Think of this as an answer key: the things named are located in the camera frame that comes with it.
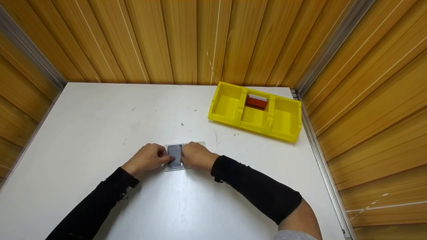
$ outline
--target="human hand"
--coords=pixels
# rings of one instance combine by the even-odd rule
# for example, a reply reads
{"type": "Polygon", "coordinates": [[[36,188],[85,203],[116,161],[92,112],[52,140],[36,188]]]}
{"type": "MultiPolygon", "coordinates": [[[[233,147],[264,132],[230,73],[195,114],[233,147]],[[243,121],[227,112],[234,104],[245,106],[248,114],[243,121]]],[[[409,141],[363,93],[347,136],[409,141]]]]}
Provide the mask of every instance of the human hand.
{"type": "Polygon", "coordinates": [[[153,170],[174,159],[174,156],[167,154],[164,146],[149,143],[141,147],[129,161],[123,164],[122,168],[135,177],[141,172],[153,170]]]}
{"type": "Polygon", "coordinates": [[[190,142],[181,148],[181,162],[184,166],[190,168],[202,168],[210,171],[218,154],[210,152],[207,148],[199,143],[190,142]]]}

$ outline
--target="white table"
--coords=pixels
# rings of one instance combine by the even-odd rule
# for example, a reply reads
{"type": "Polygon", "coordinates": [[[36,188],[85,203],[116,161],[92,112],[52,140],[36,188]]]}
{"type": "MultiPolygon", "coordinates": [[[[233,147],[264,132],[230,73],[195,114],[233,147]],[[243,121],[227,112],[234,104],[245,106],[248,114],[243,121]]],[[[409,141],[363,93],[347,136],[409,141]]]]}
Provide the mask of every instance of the white table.
{"type": "MultiPolygon", "coordinates": [[[[44,239],[146,143],[204,141],[298,190],[324,239],[344,239],[304,129],[296,144],[207,119],[215,86],[68,83],[0,191],[1,239],[44,239]]],[[[288,88],[254,88],[292,98],[288,88]]],[[[144,177],[98,239],[272,239],[277,226],[196,170],[144,177]]]]}

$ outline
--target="black sleeve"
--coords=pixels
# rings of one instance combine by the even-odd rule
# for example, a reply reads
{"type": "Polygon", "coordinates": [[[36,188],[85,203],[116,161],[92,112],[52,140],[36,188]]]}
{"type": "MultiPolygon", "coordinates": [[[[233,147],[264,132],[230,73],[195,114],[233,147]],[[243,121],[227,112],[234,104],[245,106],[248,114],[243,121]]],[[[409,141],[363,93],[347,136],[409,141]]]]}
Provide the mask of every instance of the black sleeve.
{"type": "Polygon", "coordinates": [[[126,194],[128,187],[139,183],[122,168],[102,181],[49,234],[46,240],[93,239],[111,209],[126,194]]]}
{"type": "Polygon", "coordinates": [[[225,181],[276,224],[301,203],[299,192],[229,157],[219,156],[212,166],[216,182],[225,181]]]}

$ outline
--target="yellow plastic bin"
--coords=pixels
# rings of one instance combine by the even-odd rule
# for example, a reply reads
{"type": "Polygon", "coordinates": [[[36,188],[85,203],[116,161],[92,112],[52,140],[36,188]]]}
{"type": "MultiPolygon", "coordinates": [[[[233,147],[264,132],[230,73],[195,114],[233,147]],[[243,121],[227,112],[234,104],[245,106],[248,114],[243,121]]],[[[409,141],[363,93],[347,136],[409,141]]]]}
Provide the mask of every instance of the yellow plastic bin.
{"type": "Polygon", "coordinates": [[[208,119],[270,137],[296,142],[301,131],[301,102],[219,82],[208,119]],[[248,94],[267,99],[264,110],[245,105],[248,94]]]}

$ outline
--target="wrist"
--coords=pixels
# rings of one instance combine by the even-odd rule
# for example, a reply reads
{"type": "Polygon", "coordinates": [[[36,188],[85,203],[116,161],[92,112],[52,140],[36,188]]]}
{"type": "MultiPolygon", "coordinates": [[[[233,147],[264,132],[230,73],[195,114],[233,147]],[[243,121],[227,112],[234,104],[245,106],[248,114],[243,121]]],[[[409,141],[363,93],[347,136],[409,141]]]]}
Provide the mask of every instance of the wrist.
{"type": "Polygon", "coordinates": [[[138,170],[132,166],[129,162],[126,162],[122,165],[122,169],[125,170],[127,173],[129,173],[131,176],[136,177],[138,175],[138,170]]]}
{"type": "Polygon", "coordinates": [[[212,152],[209,156],[206,157],[205,164],[202,168],[210,172],[212,170],[212,166],[214,165],[218,157],[218,154],[212,152]]]}

